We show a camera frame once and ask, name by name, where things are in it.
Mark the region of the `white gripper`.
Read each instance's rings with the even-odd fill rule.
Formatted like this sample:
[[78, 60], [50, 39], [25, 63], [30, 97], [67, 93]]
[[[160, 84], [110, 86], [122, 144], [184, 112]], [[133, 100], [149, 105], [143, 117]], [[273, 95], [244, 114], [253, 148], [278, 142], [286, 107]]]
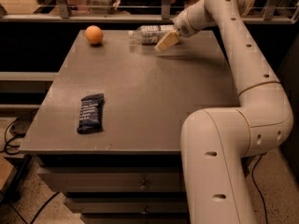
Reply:
[[181, 11], [173, 19], [173, 23], [176, 31], [167, 32], [155, 46], [156, 51], [161, 52], [176, 45], [179, 42], [179, 36], [191, 37], [198, 33], [198, 30], [191, 26], [186, 10]]

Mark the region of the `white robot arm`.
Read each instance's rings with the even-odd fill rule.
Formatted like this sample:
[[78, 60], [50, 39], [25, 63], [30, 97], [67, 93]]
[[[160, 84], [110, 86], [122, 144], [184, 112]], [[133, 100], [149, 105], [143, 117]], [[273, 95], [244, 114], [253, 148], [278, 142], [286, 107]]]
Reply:
[[241, 19], [244, 0], [200, 0], [173, 20], [163, 51], [208, 26], [221, 33], [239, 105], [205, 108], [183, 123], [180, 153], [191, 224], [257, 224], [241, 160], [280, 146], [293, 113], [286, 93]]

